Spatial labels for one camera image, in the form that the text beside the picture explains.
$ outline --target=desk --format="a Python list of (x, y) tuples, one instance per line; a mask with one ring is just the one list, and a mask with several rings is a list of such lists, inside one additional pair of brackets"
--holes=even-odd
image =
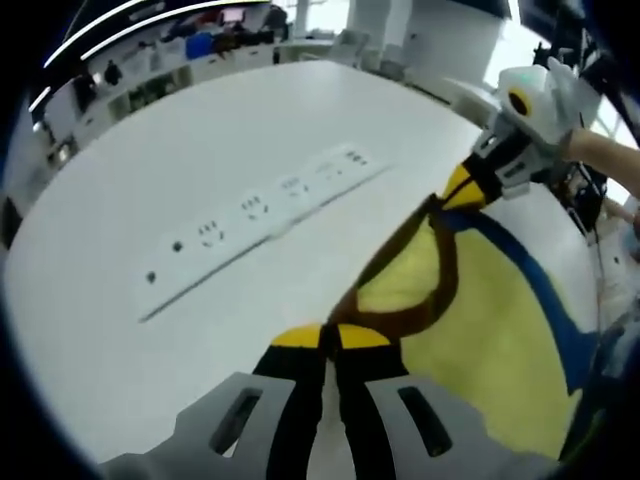
[[(325, 61), (221, 77), (137, 112), (54, 178), (7, 260), (10, 324), (36, 387), (89, 458), (148, 450), (177, 412), (251, 371), (275, 335), (323, 321), (478, 134), (423, 95)], [(137, 259), (163, 233), (345, 141), (394, 168), (136, 321)], [(515, 212), (517, 235), (578, 292), (571, 307), (593, 327), (584, 241), (561, 209), (545, 212), (555, 223), (544, 234), (545, 210), (529, 210), (540, 220), (528, 231)]]

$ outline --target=electrical outlet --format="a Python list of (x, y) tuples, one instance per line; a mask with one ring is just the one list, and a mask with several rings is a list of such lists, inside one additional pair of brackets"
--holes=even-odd
[(204, 278), (264, 240), (258, 229), (248, 228), (236, 209), (203, 213), (189, 224), (163, 235), (137, 268), (137, 317), (145, 321)]
[(361, 148), (345, 144), (318, 155), (302, 178), (318, 205), (325, 205), (381, 173), (387, 166), (374, 162)]
[(164, 235), (136, 271), (138, 318), (151, 318), (239, 256), (282, 236), (385, 168), (361, 149), (342, 145), (314, 156), (298, 174), (248, 191)]

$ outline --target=chair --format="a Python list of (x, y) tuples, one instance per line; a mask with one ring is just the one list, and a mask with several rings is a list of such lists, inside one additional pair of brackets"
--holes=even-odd
[[(336, 37), (326, 59), (359, 69), (369, 39), (368, 33), (345, 29)], [(322, 58), (307, 52), (300, 54), (301, 61), (321, 60)]]
[(380, 66), (376, 72), (378, 75), (395, 82), (404, 81), (407, 65), (404, 59), (404, 52), (399, 45), (385, 45), (380, 59)]

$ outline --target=yellow cloth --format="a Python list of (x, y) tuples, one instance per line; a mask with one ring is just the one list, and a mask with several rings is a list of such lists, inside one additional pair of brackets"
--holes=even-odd
[[(505, 446), (557, 458), (579, 393), (566, 393), (542, 308), (518, 267), (482, 234), (458, 233), (456, 244), (457, 295), (434, 326), (402, 339), (403, 362), (482, 412), (489, 434)], [(425, 221), (403, 252), (359, 290), (359, 310), (420, 303), (437, 285), (438, 269), (434, 233)]]

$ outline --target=window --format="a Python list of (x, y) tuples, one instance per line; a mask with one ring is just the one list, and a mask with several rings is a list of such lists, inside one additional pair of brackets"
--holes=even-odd
[(349, 0), (310, 0), (307, 31), (340, 33), (347, 27)]
[(497, 88), (500, 72), (507, 68), (533, 64), (534, 50), (540, 42), (544, 48), (549, 48), (549, 42), (538, 34), (505, 20), (484, 73), (484, 83), (491, 88)]

